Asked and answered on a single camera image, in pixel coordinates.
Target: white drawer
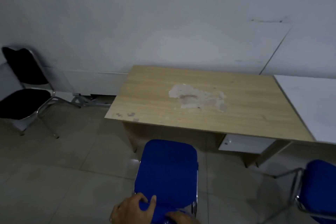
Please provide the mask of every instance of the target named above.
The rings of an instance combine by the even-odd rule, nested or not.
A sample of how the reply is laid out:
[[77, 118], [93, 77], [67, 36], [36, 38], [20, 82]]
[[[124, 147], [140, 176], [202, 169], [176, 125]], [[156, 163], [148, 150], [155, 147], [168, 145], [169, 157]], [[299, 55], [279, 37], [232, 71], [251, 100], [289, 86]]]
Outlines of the white drawer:
[[227, 134], [218, 149], [260, 154], [274, 141], [270, 138]]

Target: peeling desk surface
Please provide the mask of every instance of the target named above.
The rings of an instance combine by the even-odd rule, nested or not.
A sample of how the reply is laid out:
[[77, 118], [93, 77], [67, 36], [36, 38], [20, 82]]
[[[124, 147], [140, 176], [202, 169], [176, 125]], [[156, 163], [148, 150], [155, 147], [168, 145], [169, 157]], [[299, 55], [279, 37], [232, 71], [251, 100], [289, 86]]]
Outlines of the peeling desk surface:
[[314, 141], [270, 75], [133, 66], [105, 118]]

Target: white table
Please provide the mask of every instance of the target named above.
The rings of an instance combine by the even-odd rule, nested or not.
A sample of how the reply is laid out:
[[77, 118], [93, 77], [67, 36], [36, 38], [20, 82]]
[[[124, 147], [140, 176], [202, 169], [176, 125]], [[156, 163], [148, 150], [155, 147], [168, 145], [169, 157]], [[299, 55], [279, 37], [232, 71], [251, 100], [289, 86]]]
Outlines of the white table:
[[275, 78], [315, 140], [336, 143], [336, 79]]

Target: chair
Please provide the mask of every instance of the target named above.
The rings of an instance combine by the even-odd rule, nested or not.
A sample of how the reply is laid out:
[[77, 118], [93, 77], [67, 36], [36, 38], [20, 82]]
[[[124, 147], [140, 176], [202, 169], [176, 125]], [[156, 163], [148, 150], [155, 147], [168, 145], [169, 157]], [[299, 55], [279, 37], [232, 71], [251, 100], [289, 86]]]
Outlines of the chair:
[[297, 168], [273, 177], [277, 179], [293, 173], [288, 204], [261, 224], [293, 205], [320, 224], [336, 224], [336, 166], [317, 159], [309, 162], [306, 169]]
[[[45, 110], [48, 105], [53, 104], [53, 102], [55, 103], [54, 100], [78, 108], [81, 107], [55, 96], [55, 90], [44, 76], [38, 60], [35, 59], [31, 51], [26, 48], [16, 50], [9, 47], [2, 47], [2, 53], [7, 60], [8, 65], [21, 82], [23, 89], [15, 91], [0, 101], [0, 118], [7, 120], [23, 120], [35, 115], [55, 138], [59, 138], [48, 124], [42, 120], [41, 112]], [[26, 86], [29, 85], [47, 85], [52, 90], [52, 94], [48, 90], [26, 88]]]
[[[143, 193], [148, 200], [157, 196], [152, 223], [165, 224], [165, 214], [191, 205], [197, 211], [198, 162], [197, 152], [189, 144], [166, 140], [146, 143], [135, 179], [134, 193]], [[149, 203], [140, 202], [146, 210]]]

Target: hand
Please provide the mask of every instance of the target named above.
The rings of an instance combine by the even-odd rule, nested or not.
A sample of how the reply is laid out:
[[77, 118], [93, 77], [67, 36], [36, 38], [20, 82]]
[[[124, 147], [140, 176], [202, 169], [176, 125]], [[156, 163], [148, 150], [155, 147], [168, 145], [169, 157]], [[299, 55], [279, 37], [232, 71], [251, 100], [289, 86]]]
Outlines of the hand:
[[166, 216], [175, 221], [176, 224], [201, 224], [194, 217], [180, 211], [166, 213]]
[[146, 211], [140, 209], [140, 200], [148, 202], [142, 193], [137, 193], [115, 205], [110, 216], [110, 222], [112, 224], [151, 224], [156, 206], [156, 196], [152, 197]]

